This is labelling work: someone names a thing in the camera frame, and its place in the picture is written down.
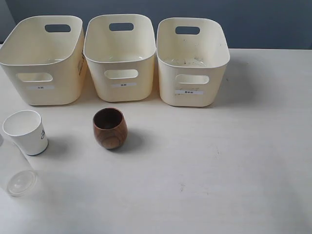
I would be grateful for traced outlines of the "brown wooden cup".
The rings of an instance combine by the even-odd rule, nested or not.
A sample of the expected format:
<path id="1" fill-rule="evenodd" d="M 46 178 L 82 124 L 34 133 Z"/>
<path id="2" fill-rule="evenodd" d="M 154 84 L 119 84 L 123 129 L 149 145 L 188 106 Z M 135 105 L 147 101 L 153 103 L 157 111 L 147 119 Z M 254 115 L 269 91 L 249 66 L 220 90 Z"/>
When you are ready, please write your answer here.
<path id="1" fill-rule="evenodd" d="M 93 117 L 94 137 L 99 145 L 108 150 L 121 147 L 128 135 L 123 113 L 116 108 L 104 108 Z"/>

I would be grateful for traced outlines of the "white paper cup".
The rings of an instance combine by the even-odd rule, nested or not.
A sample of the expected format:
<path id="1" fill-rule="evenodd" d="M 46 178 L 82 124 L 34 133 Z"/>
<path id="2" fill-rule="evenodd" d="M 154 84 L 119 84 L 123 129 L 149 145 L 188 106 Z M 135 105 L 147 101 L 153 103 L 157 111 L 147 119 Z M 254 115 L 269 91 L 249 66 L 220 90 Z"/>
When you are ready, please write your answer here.
<path id="1" fill-rule="evenodd" d="M 36 111 L 13 113 L 4 121 L 2 129 L 29 156 L 39 155 L 48 147 L 42 118 Z"/>

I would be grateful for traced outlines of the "clear plastic bottle white cap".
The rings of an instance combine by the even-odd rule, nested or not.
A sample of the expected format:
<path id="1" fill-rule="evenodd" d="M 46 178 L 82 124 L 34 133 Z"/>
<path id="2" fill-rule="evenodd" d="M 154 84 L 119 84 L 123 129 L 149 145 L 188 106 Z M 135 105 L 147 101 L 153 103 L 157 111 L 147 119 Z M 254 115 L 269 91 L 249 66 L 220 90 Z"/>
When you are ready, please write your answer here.
<path id="1" fill-rule="evenodd" d="M 0 187 L 10 196 L 22 196 L 37 182 L 37 173 L 19 147 L 0 137 Z"/>

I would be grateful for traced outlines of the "right cream plastic bin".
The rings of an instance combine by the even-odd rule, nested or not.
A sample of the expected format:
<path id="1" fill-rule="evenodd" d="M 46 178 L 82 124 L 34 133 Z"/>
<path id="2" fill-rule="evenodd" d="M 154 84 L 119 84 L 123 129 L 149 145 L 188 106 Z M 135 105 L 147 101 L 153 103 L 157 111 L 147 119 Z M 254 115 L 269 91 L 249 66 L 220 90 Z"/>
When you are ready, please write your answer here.
<path id="1" fill-rule="evenodd" d="M 218 22 L 164 19 L 158 25 L 156 48 L 160 97 L 165 103 L 204 107 L 214 102 L 230 61 Z"/>

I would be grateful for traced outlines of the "cream plastic bin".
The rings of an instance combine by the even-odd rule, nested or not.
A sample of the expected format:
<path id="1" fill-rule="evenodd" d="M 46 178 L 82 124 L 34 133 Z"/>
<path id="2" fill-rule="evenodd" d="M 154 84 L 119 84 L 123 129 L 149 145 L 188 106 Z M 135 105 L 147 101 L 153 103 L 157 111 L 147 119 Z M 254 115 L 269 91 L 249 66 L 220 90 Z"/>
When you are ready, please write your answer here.
<path id="1" fill-rule="evenodd" d="M 107 102 L 147 98 L 153 87 L 156 41 L 151 20 L 139 14 L 94 17 L 83 48 L 97 95 Z"/>
<path id="2" fill-rule="evenodd" d="M 0 65 L 29 105 L 77 100 L 87 63 L 83 22 L 76 16 L 33 16 L 20 21 L 0 49 Z"/>
<path id="3" fill-rule="evenodd" d="M 204 107 L 214 102 L 230 61 L 218 22 L 164 19 L 158 25 L 156 48 L 160 97 L 165 103 Z"/>

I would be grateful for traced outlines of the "middle cream plastic bin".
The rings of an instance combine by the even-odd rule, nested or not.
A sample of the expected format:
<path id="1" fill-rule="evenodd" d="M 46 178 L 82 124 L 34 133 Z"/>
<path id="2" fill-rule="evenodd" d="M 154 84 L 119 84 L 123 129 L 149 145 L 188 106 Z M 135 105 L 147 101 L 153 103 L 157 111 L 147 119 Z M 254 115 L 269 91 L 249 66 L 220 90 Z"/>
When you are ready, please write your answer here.
<path id="1" fill-rule="evenodd" d="M 107 102 L 147 98 L 153 87 L 156 41 L 151 20 L 139 14 L 94 17 L 83 48 L 97 95 Z"/>

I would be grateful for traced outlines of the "left cream plastic bin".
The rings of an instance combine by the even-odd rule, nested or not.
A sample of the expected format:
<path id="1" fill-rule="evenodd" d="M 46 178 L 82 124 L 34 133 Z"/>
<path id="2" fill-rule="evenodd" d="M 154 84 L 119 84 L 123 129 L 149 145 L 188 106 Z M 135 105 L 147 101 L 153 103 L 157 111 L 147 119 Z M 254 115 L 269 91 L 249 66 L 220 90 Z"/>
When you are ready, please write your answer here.
<path id="1" fill-rule="evenodd" d="M 87 63 L 83 22 L 76 16 L 33 16 L 20 21 L 0 49 L 0 65 L 29 105 L 77 100 Z"/>

